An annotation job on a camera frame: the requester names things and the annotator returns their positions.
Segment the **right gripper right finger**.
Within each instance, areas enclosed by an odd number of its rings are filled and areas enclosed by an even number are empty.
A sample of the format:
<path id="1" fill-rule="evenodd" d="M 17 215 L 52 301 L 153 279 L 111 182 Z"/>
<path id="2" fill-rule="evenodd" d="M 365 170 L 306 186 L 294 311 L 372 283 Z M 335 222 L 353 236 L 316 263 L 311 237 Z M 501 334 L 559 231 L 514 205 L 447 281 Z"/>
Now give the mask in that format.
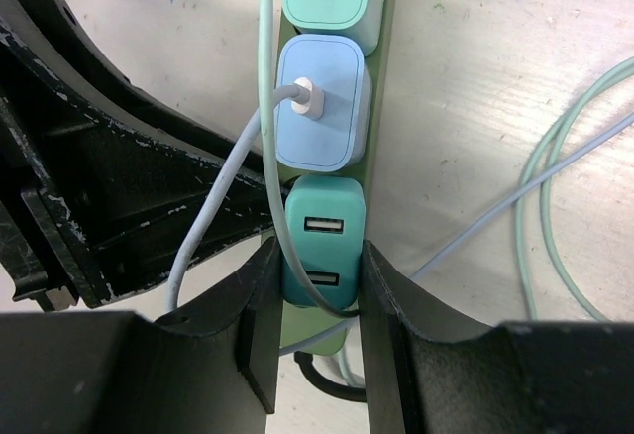
<path id="1" fill-rule="evenodd" d="M 629 323 L 473 320 L 372 243 L 359 295 L 373 433 L 629 433 Z"/>

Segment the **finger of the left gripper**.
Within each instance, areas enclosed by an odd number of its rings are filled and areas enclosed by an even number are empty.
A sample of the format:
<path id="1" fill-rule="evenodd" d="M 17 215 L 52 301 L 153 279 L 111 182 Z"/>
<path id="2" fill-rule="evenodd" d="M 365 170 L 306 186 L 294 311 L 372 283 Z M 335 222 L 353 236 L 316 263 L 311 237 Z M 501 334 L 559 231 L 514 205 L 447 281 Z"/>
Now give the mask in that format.
<path id="1" fill-rule="evenodd" d="M 17 301 L 163 284 L 232 142 L 134 86 L 64 0 L 1 0 L 1 264 Z"/>

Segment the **green power strip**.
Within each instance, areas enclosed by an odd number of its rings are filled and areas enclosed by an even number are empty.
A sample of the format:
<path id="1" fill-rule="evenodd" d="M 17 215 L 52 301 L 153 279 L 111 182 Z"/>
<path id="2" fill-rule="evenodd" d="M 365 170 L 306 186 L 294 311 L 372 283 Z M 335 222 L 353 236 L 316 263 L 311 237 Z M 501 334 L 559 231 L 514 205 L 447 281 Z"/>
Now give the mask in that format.
<path id="1" fill-rule="evenodd" d="M 282 0 L 260 0 L 258 53 L 259 101 L 263 110 L 264 175 L 283 258 L 280 267 L 283 311 L 280 351 L 293 357 L 306 380 L 322 393 L 339 400 L 362 403 L 366 399 L 362 378 L 356 375 L 346 353 L 346 338 L 355 323 L 357 300 L 341 310 L 331 306 L 306 274 L 293 247 L 285 216 L 285 201 L 296 179 L 306 174 L 339 176 L 357 181 L 363 188 L 366 221 L 376 159 L 381 108 L 395 0 L 384 0 L 380 38 L 374 52 L 365 56 L 372 82 L 370 120 L 361 160 L 335 172 L 314 172 L 285 166 L 277 161 L 275 110 L 288 99 L 302 103 L 310 93 L 297 84 L 277 84 L 277 67 L 283 46 L 302 33 L 284 17 Z"/>

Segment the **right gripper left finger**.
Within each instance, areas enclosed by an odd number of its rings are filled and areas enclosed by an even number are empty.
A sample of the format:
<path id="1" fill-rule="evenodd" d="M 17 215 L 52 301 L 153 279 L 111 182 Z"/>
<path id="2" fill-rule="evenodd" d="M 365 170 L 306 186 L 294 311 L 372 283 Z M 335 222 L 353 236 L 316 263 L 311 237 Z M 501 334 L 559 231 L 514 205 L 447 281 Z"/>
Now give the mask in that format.
<path id="1" fill-rule="evenodd" d="M 262 433 L 275 408 L 281 253 L 156 321 L 127 311 L 1 318 L 5 433 Z"/>

